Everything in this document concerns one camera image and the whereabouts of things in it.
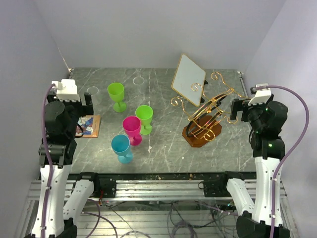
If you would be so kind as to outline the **gold wire glass rack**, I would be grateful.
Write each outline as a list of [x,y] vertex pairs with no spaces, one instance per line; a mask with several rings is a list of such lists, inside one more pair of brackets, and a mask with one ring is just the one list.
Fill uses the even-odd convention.
[[194,113],[189,114],[185,110],[184,99],[180,96],[176,96],[170,101],[174,107],[180,105],[182,111],[188,116],[189,123],[183,128],[182,136],[191,147],[202,147],[220,135],[222,130],[222,126],[220,125],[221,121],[226,120],[229,124],[235,124],[237,122],[237,120],[231,120],[229,118],[230,112],[220,108],[224,99],[230,95],[235,95],[243,100],[249,99],[248,96],[239,94],[233,87],[226,84],[220,72],[213,72],[211,79],[214,81],[221,79],[222,84],[227,90],[212,98],[208,98],[205,95],[203,85],[199,83],[192,84],[191,90],[197,92],[201,89],[203,95],[201,98],[203,104],[199,106]]

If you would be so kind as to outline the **green wine glass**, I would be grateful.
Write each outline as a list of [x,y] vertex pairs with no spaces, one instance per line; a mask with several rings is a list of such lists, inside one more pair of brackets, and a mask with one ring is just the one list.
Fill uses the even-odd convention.
[[152,131],[152,119],[153,119],[153,109],[147,105],[139,106],[135,111],[136,117],[141,122],[141,135],[148,135]]
[[114,101],[113,109],[118,113],[124,112],[126,110],[126,104],[123,102],[124,86],[121,83],[112,83],[107,87],[107,92]]

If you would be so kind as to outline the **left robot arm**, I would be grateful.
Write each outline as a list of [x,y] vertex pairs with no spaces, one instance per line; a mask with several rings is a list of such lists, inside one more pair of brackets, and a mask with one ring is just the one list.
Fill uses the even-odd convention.
[[67,179],[71,171],[76,127],[80,117],[93,114],[92,96],[81,101],[61,101],[50,92],[42,108],[42,143],[39,148],[41,191],[37,215],[28,238],[75,238],[77,220],[89,197],[101,191],[98,174],[81,173],[75,189],[65,201]]

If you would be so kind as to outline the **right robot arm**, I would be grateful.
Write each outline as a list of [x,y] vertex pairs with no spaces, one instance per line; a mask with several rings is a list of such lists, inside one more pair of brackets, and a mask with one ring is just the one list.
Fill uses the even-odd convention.
[[233,199],[237,210],[236,231],[240,238],[288,238],[280,212],[280,162],[285,144],[280,137],[288,108],[272,98],[266,103],[249,105],[249,100],[234,99],[231,120],[242,112],[241,120],[251,125],[251,139],[256,165],[256,197],[252,199],[240,174],[227,172],[218,184],[219,192]]

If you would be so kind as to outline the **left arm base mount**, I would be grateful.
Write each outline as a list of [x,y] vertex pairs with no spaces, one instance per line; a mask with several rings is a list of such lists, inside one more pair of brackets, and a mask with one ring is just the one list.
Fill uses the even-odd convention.
[[116,181],[113,178],[94,172],[81,172],[77,176],[77,181],[79,180],[88,180],[93,182],[93,197],[115,198]]

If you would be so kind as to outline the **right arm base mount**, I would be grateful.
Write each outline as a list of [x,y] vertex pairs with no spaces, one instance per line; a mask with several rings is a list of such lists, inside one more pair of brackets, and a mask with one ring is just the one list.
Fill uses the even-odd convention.
[[205,197],[230,197],[226,188],[229,179],[243,179],[243,177],[238,172],[225,171],[215,179],[199,182],[198,188],[204,191]]

